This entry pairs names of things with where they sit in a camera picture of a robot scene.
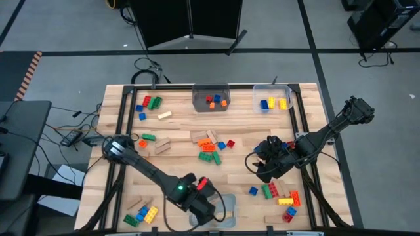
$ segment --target wooden table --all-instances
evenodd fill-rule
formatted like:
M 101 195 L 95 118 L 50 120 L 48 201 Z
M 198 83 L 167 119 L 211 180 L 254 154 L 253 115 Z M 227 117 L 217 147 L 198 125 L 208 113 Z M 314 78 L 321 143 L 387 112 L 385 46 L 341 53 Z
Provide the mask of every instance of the wooden table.
M 311 131 L 317 131 L 326 125 L 326 117 L 317 84 L 302 83 L 300 86 L 309 128 Z M 102 134 L 115 134 L 122 89 L 123 85 L 108 85 L 106 87 L 98 123 L 98 131 Z M 297 207 L 296 217 L 290 224 L 266 224 L 264 216 L 280 216 L 288 206 L 277 205 L 275 199 L 266 200 L 260 188 L 263 183 L 254 174 L 248 172 L 243 163 L 244 157 L 252 152 L 253 148 L 261 140 L 266 139 L 268 135 L 276 135 L 282 140 L 293 140 L 289 112 L 281 114 L 254 113 L 252 109 L 252 90 L 250 89 L 230 90 L 232 101 L 229 110 L 220 113 L 195 112 L 192 105 L 191 90 L 140 91 L 137 94 L 136 104 L 142 103 L 144 95 L 160 96 L 163 98 L 163 102 L 159 109 L 145 111 L 147 114 L 147 120 L 145 121 L 140 121 L 138 112 L 135 112 L 133 132 L 139 135 L 142 133 L 154 134 L 158 139 L 166 137 L 171 139 L 171 149 L 159 155 L 154 154 L 153 145 L 148 145 L 149 162 L 169 175 L 182 177 L 189 172 L 193 172 L 197 178 L 206 176 L 221 193 L 235 194 L 237 199 L 237 224 L 234 228 L 226 230 L 264 231 L 267 225 L 273 225 L 275 230 L 310 229 L 299 170 L 293 168 L 281 177 L 289 186 L 297 187 L 300 193 L 302 206 Z M 131 95 L 127 98 L 122 133 L 125 133 L 127 128 L 130 103 Z M 293 103 L 297 104 L 296 97 L 293 98 Z M 158 120 L 158 115 L 166 111 L 172 111 L 172 117 Z M 296 115 L 299 129 L 302 132 L 297 108 Z M 222 159 L 222 165 L 220 166 L 215 163 L 200 161 L 198 159 L 200 148 L 190 140 L 191 132 L 209 129 L 216 130 L 225 143 L 229 139 L 235 141 L 233 149 L 227 148 L 219 151 Z M 323 151 L 335 156 L 333 146 L 326 146 Z M 100 156 L 100 148 L 94 147 L 89 165 L 93 164 Z M 103 200 L 108 167 L 109 163 L 106 160 L 100 160 L 88 172 L 75 229 L 86 224 Z M 320 155 L 318 157 L 318 170 L 325 198 L 342 219 L 351 224 L 352 218 L 337 163 L 325 155 Z M 259 188 L 259 193 L 255 197 L 248 193 L 251 186 Z M 126 214 L 136 215 L 138 207 L 132 210 L 126 209 L 130 202 L 140 196 L 153 197 L 152 205 L 156 206 L 159 212 L 151 224 L 142 222 L 134 228 L 124 223 L 123 219 Z M 313 201 L 316 219 L 318 225 L 320 225 L 320 212 L 314 197 Z M 111 226 L 113 209 L 114 201 L 110 203 L 106 221 L 107 227 Z M 150 231 L 152 226 L 158 226 L 159 231 L 168 231 L 163 222 L 162 212 L 163 196 L 160 188 L 132 167 L 128 167 L 125 175 L 118 231 Z M 167 216 L 172 228 L 176 230 L 191 228 L 188 222 L 189 213 L 179 210 L 171 203 L 167 204 Z M 199 227 L 197 230 L 205 231 L 209 229 Z

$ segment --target lego brick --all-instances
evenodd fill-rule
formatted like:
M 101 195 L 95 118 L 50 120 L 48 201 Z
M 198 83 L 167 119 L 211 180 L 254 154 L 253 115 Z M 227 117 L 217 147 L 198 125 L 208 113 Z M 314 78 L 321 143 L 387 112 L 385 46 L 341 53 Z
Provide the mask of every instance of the lego brick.
M 274 109 L 276 107 L 276 99 L 274 97 L 268 97 L 268 108 Z
M 261 186 L 261 188 L 262 188 L 262 192 L 264 193 L 265 199 L 271 199 L 271 198 L 273 198 L 271 196 L 271 192 L 270 192 L 270 189 L 268 188 L 268 185 L 263 184 Z
M 205 154 L 204 152 L 199 153 L 198 158 L 207 162 L 211 162 L 211 160 L 213 160 L 212 155 Z
M 221 102 L 221 99 L 222 99 L 222 97 L 220 95 L 216 94 L 214 101 L 215 102 Z
M 283 194 L 285 197 L 290 197 L 290 191 L 287 187 L 286 183 L 283 180 L 279 180 L 278 183 L 280 184 L 280 187 L 282 188 Z
M 264 222 L 266 224 L 281 224 L 284 221 L 282 216 L 264 216 Z
M 211 130 L 207 130 L 205 133 L 206 133 L 206 134 L 208 135 L 208 137 L 211 139 L 211 142 L 212 142 L 213 144 L 216 144 L 216 143 L 217 143 L 217 139 L 215 138 L 215 136 L 213 135 L 213 132 L 211 132 Z
M 142 134 L 142 139 L 149 140 L 149 141 L 154 141 L 154 140 L 156 140 L 156 137 L 152 134 Z
M 221 158 L 219 157 L 219 154 L 217 151 L 213 152 L 213 158 L 215 159 L 216 165 L 222 164 Z
M 221 140 L 220 140 L 219 136 L 217 135 L 216 131 L 215 130 L 211 130 L 211 132 L 213 133 L 213 136 L 215 137 L 216 142 L 220 142 Z
M 139 118 L 141 121 L 143 121 L 143 120 L 145 120 L 145 119 L 146 119 L 146 114 L 145 114 L 145 113 L 140 113 L 140 114 L 138 115 L 138 118 Z
M 300 207 L 301 200 L 299 199 L 299 192 L 298 191 L 291 191 L 290 192 L 291 198 L 293 199 L 293 206 Z
M 140 142 L 138 143 L 138 145 L 142 148 L 146 148 L 147 147 L 147 142 L 144 140 L 140 140 Z
M 163 146 L 160 146 L 160 147 L 158 147 L 158 148 L 155 149 L 155 154 L 162 153 L 162 152 L 164 152 L 164 151 L 166 151 L 166 150 L 168 150 L 170 148 L 171 148 L 171 145 L 170 144 L 164 144 Z
M 205 131 L 191 133 L 191 141 L 193 143 L 198 142 L 199 140 L 207 138 L 207 133 Z
M 279 99 L 278 103 L 281 110 L 287 110 L 287 100 L 285 98 Z
M 289 213 L 285 212 L 283 215 L 283 221 L 290 223 L 290 221 L 293 219 L 293 216 L 289 215 Z
M 278 183 L 278 180 L 277 181 L 276 180 L 274 181 L 274 185 L 276 186 L 276 189 L 277 189 L 277 192 L 278 192 L 278 196 L 281 197 L 281 198 L 285 198 L 285 194 L 283 192 L 282 187 Z
M 198 146 L 201 147 L 202 145 L 205 144 L 211 144 L 211 139 L 210 138 L 204 138 L 202 140 L 198 140 Z
M 153 101 L 153 108 L 159 108 L 162 101 L 161 97 L 155 97 L 155 100 Z
M 152 220 L 155 218 L 156 214 L 158 213 L 158 209 L 154 206 L 150 207 L 149 212 L 144 217 L 144 221 L 147 223 L 152 223 Z
M 224 142 L 219 142 L 219 143 L 217 144 L 217 146 L 219 147 L 219 149 L 220 149 L 220 150 L 223 150 L 223 149 L 225 149 L 225 148 L 226 148 L 226 144 L 224 144 Z
M 249 193 L 251 195 L 257 196 L 258 189 L 256 187 L 251 187 L 251 189 L 249 190 Z
M 136 106 L 136 111 L 142 112 L 143 111 L 143 106 L 142 105 L 137 105 Z
M 279 205 L 292 205 L 293 199 L 292 198 L 286 198 L 286 199 L 278 199 Z
M 149 103 L 150 103 L 150 99 L 151 98 L 152 98 L 151 96 L 145 96 L 144 97 L 144 100 L 143 100 L 143 107 L 144 108 L 147 107 L 147 106 L 149 106 Z
M 261 109 L 268 109 L 268 102 L 267 102 L 267 100 L 261 100 L 260 107 L 261 107 Z
M 130 226 L 137 227 L 138 223 L 140 223 L 136 218 L 130 215 L 125 215 L 124 220 L 125 223 L 129 224 Z
M 163 119 L 172 116 L 172 112 L 168 111 L 157 116 L 158 119 Z
M 228 146 L 230 148 L 234 147 L 234 145 L 235 145 L 235 142 L 233 142 L 231 140 L 229 140 L 228 143 L 226 144 L 226 146 Z
M 170 138 L 159 139 L 155 143 L 155 148 L 160 148 L 161 146 L 171 142 Z
M 224 212 L 218 212 L 217 214 L 215 214 L 215 217 L 216 217 L 216 219 L 220 219 L 221 220 L 223 218 L 223 215 L 224 215 Z M 232 217 L 234 217 L 234 212 L 227 211 L 226 212 L 226 217 L 224 219 L 232 218 Z
M 297 213 L 297 210 L 294 209 L 292 206 L 289 206 L 289 208 L 286 211 L 289 215 L 291 215 L 292 217 L 294 217 Z
M 214 145 L 214 144 L 203 145 L 203 151 L 204 152 L 213 152 L 213 151 L 216 151 L 216 145 Z
M 268 189 L 270 190 L 272 197 L 278 197 L 278 192 L 273 182 L 268 184 Z
M 150 99 L 149 105 L 147 106 L 147 108 L 148 108 L 149 110 L 153 110 L 153 108 L 154 108 L 153 104 L 155 103 L 155 99 L 156 99 L 156 98 L 151 98 L 151 99 Z

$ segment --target blue lego brick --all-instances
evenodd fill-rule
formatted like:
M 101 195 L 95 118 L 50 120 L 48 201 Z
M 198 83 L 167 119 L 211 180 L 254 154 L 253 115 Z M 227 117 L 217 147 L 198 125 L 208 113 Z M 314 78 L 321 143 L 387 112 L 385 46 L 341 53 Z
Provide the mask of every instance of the blue lego brick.
M 291 215 L 292 217 L 294 217 L 296 215 L 297 210 L 294 209 L 292 206 L 289 206 L 289 208 L 287 209 L 287 213 L 289 213 L 289 215 Z
M 268 110 L 268 102 L 267 102 L 267 100 L 261 100 L 260 107 L 263 110 Z
M 255 187 L 251 187 L 251 189 L 249 190 L 249 193 L 250 193 L 251 195 L 257 196 L 258 189 L 257 189 L 257 188 L 255 188 Z
M 137 216 L 136 216 L 136 219 L 137 219 L 139 222 L 142 222 L 142 221 L 144 220 L 144 216 L 143 216 L 143 215 L 141 215 L 140 213 L 138 213 L 138 214 L 137 214 Z
M 149 212 L 149 208 L 147 208 L 147 206 L 144 206 L 140 209 L 140 211 L 138 213 L 142 216 L 145 216 L 145 215 L 147 215 L 147 212 Z
M 136 111 L 142 112 L 143 111 L 143 106 L 142 105 L 137 105 L 136 106 Z
M 213 99 L 213 101 L 221 102 L 221 96 L 220 95 L 215 95 L 215 99 Z
M 145 113 L 140 113 L 140 114 L 138 115 L 138 118 L 139 118 L 141 121 L 143 121 L 143 120 L 145 120 L 145 119 L 146 119 L 146 114 L 145 114 Z
M 225 149 L 225 148 L 226 148 L 226 144 L 224 144 L 224 142 L 219 142 L 219 143 L 217 144 L 217 146 L 220 148 L 220 150 L 223 150 L 223 149 Z

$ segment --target computer tower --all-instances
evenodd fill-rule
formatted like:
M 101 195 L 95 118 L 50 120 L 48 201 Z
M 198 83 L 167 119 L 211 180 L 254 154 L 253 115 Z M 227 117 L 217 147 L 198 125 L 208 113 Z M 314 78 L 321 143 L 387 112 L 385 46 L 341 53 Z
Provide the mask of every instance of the computer tower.
M 385 45 L 419 10 L 418 0 L 373 0 L 356 10 L 347 24 L 361 49 L 376 50 Z

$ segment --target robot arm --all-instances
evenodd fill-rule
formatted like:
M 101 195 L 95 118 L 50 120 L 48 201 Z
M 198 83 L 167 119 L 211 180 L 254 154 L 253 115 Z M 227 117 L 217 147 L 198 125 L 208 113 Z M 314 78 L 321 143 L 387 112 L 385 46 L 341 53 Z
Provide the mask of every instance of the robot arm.
M 155 182 L 167 200 L 183 211 L 197 217 L 199 225 L 203 225 L 214 217 L 215 206 L 207 198 L 215 193 L 210 180 L 200 178 L 198 186 L 194 174 L 189 173 L 182 178 L 169 176 L 141 157 L 134 149 L 134 142 L 128 136 L 114 136 L 104 147 L 104 156 L 115 163 L 131 165 L 143 175 Z

